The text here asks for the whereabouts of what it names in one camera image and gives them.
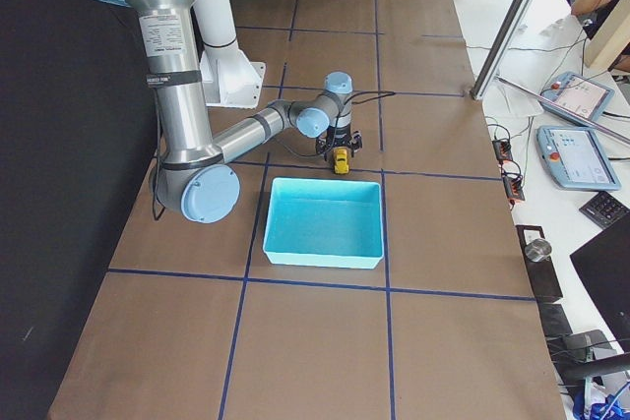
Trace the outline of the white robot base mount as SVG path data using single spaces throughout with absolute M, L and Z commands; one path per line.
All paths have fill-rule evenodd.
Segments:
M 196 0 L 193 5 L 203 41 L 200 60 L 206 104 L 254 109 L 266 65 L 250 61 L 240 49 L 229 0 Z

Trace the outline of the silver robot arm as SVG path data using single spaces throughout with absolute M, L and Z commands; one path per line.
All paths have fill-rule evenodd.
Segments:
M 240 49 L 229 0 L 97 0 L 134 9 L 162 135 L 150 185 L 155 200 L 212 223 L 234 207 L 230 163 L 290 128 L 315 139 L 351 112 L 350 76 L 334 72 L 312 100 L 258 105 L 264 65 Z

